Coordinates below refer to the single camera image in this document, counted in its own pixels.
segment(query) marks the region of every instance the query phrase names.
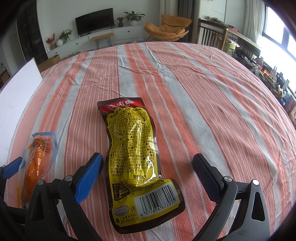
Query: sheer white curtain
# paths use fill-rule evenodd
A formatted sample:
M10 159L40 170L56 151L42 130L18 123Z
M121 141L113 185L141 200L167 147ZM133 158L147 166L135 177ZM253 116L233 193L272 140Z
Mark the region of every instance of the sheer white curtain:
M246 0L246 20L242 34L257 43L264 26L265 4L262 0Z
M178 15L178 0L160 0L159 26L161 25L161 15Z

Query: red flower arrangement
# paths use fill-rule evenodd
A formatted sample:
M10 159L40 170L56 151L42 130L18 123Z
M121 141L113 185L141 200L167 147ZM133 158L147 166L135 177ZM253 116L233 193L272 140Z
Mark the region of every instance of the red flower arrangement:
M53 44L55 39L55 33L52 35L52 38L47 37L47 40L45 41L47 44Z

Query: curtain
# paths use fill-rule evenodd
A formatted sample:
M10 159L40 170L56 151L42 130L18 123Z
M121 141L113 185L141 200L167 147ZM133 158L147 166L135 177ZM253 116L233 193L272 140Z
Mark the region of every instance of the curtain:
M194 2L195 2L195 0L179 0L178 1L178 16L184 17L184 18L190 18L190 19L192 19L192 22L193 22ZM189 30L189 33L186 34L185 37L180 39L180 42L191 43L193 23L189 25L187 30Z
M160 0L159 26L162 24L161 23L162 14L177 16L177 11L178 11L178 0Z
M262 37L265 4L262 0L247 0L246 19L242 34L257 43Z

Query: white plant pot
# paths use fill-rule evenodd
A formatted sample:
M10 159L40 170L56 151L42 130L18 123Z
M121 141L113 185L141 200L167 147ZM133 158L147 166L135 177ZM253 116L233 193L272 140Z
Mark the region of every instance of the white plant pot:
M64 43L64 40L59 39L59 40L57 41L56 45L57 45L57 47L59 47L59 46L62 46L63 43Z
M136 20L131 21L131 26L137 26L137 25L138 25L138 21Z

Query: pink striped fabric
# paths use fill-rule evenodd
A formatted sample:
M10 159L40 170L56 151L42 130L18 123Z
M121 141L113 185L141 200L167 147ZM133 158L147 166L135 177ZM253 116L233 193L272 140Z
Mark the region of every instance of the pink striped fabric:
M218 49L165 42L120 45L79 54L42 76L16 130L8 162L22 154L30 134L54 131L59 152L47 181L71 175L94 152L106 156L109 140L96 103L141 97L155 123L162 175L182 188L182 214L152 230L121 235L110 222L103 169L81 203L103 240L192 240L215 207L193 171L196 153L236 181L260 181L271 232L294 204L295 129L264 84ZM14 179L8 182L7 200L16 206ZM221 236L234 216L232 212Z

